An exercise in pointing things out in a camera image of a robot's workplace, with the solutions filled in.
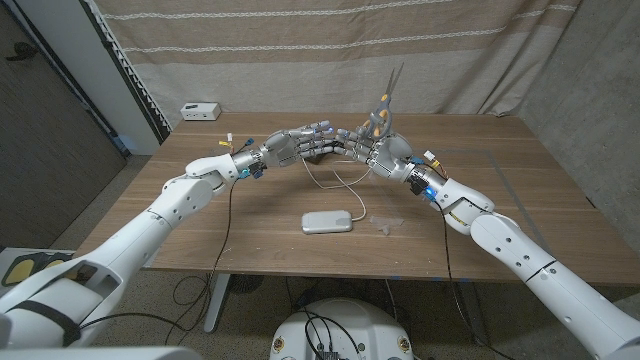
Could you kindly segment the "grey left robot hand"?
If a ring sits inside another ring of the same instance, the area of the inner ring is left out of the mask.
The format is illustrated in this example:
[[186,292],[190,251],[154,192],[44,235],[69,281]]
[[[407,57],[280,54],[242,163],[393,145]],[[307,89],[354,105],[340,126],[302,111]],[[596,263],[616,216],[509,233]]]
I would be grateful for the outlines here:
[[286,167],[301,158],[331,153],[333,128],[329,120],[295,129],[283,129],[271,134],[257,149],[241,151],[232,156],[238,171],[251,174],[271,167]]

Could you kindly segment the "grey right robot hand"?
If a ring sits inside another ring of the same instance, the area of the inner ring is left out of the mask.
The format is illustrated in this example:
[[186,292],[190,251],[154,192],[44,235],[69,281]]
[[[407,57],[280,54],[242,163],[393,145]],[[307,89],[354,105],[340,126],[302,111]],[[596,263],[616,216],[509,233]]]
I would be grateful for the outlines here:
[[431,195],[435,196],[446,183],[444,176],[434,169],[410,161],[413,150],[398,133],[392,132],[373,141],[356,131],[338,129],[335,139],[339,143],[334,148],[336,153],[365,163],[373,173],[383,178],[409,183],[415,195],[430,189]]

